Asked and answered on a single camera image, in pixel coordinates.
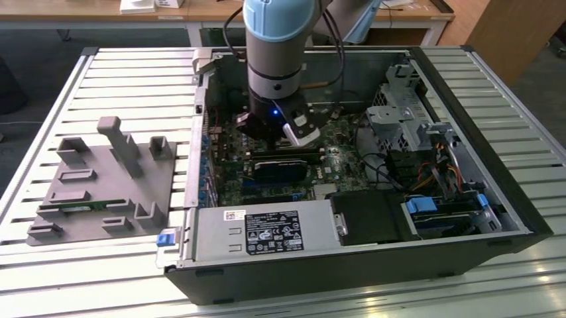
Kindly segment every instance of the red wire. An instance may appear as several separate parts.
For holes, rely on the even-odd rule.
[[[455,169],[455,170],[457,170],[458,189],[459,189],[459,192],[463,192],[463,190],[462,190],[462,174],[461,174],[461,171],[458,169]]]
[[[417,178],[417,181],[421,181],[421,177],[422,177],[422,172],[423,172],[423,168],[425,168],[425,166],[427,165],[427,164],[431,164],[430,162],[425,162],[422,165],[421,165],[421,168],[418,169],[418,178]]]

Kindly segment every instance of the green circuit board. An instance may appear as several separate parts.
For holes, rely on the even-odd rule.
[[[322,163],[308,165],[306,178],[290,184],[255,184],[252,162],[246,160],[246,153],[266,150],[266,145],[262,141],[251,140],[235,127],[224,126],[223,132],[212,138],[216,143],[214,156],[219,206],[252,204],[254,199],[259,198],[315,200],[315,185],[323,184],[334,184],[336,191],[367,189],[368,179],[352,145],[358,117],[340,117],[322,128],[320,138],[311,146],[320,153]]]

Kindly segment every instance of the aluminum slat table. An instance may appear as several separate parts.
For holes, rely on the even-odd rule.
[[[194,93],[192,49],[100,49],[80,57],[0,201],[0,317],[514,317],[566,311],[566,155],[473,52],[426,48],[555,235],[462,276],[198,307],[156,268],[156,237],[25,244],[63,137],[96,134],[119,115],[136,142],[179,143],[170,226],[182,225]],[[438,103],[431,104],[446,118]]]

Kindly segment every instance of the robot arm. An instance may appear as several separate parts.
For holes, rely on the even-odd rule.
[[[286,136],[295,146],[315,140],[326,121],[310,112],[300,86],[300,70],[307,37],[312,31],[344,34],[347,42],[360,42],[382,0],[246,0],[243,16],[247,42],[250,112],[238,118],[238,127],[251,138],[271,144]],[[328,29],[326,12],[336,17]]]

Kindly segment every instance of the blue tab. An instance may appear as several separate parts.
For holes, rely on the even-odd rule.
[[[409,201],[405,205],[407,206],[407,210],[409,210],[410,214],[417,213],[417,207],[415,207],[415,205],[413,204],[411,201]]]
[[[409,202],[414,204],[417,212],[438,211],[431,197],[414,197]]]
[[[489,202],[487,202],[487,198],[486,198],[486,195],[483,195],[483,194],[478,194],[478,201],[479,201],[479,204],[481,204],[481,207],[487,207],[489,206]]]
[[[175,245],[175,234],[167,233],[158,235],[158,247],[174,246]]]

